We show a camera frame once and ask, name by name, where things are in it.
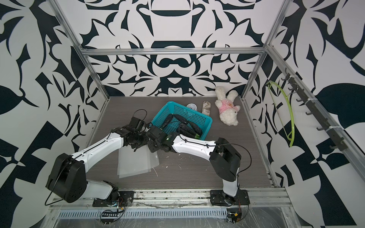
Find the translucent zip bag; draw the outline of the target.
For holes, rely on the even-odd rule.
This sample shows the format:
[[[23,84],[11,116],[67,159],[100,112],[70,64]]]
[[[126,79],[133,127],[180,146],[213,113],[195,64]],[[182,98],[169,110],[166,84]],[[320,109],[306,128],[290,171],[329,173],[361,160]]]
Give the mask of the translucent zip bag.
[[[138,148],[136,151],[130,145],[124,146],[118,152],[118,173],[138,173],[148,171],[159,165],[157,153],[150,152],[147,145]]]

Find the teal plastic basket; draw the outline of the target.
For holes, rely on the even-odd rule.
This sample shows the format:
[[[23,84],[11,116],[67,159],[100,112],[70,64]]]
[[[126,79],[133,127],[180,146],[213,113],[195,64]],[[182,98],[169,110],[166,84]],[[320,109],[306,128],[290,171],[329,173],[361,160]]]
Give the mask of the teal plastic basket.
[[[211,117],[173,101],[165,104],[153,118],[151,123],[154,126],[160,127],[169,114],[178,114],[186,120],[195,123],[202,130],[201,140],[206,138],[213,123]]]

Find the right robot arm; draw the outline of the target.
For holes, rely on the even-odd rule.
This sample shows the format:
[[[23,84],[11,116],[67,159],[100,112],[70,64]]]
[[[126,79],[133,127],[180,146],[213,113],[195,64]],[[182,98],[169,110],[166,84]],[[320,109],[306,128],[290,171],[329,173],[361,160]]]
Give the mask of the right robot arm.
[[[189,154],[209,161],[222,179],[223,192],[232,198],[237,195],[241,155],[224,138],[216,141],[198,140],[177,132],[167,134],[156,126],[149,128],[146,135],[151,152],[163,150],[167,153]]]

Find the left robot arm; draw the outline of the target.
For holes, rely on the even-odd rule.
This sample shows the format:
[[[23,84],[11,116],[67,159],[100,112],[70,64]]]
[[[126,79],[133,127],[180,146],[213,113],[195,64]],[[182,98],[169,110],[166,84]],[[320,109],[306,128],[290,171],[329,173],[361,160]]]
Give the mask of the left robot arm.
[[[94,198],[111,204],[119,200],[118,187],[108,181],[93,181],[86,173],[112,152],[137,149],[147,144],[145,122],[132,117],[129,124],[117,127],[102,140],[74,154],[59,155],[48,177],[46,188],[62,200],[72,203],[80,198]]]

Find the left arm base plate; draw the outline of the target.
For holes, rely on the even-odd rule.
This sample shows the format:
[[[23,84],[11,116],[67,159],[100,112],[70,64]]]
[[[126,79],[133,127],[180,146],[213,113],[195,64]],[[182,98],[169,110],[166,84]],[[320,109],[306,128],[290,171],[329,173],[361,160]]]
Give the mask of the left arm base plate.
[[[106,199],[95,198],[92,207],[124,207],[134,201],[134,194],[134,191],[113,191]]]

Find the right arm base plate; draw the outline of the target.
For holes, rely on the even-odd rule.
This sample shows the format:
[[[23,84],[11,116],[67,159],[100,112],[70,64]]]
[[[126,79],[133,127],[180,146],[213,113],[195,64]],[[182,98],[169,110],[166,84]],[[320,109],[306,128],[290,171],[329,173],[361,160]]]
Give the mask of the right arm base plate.
[[[246,190],[238,189],[235,197],[229,196],[223,190],[210,190],[210,203],[220,207],[242,206],[249,205],[250,199]]]

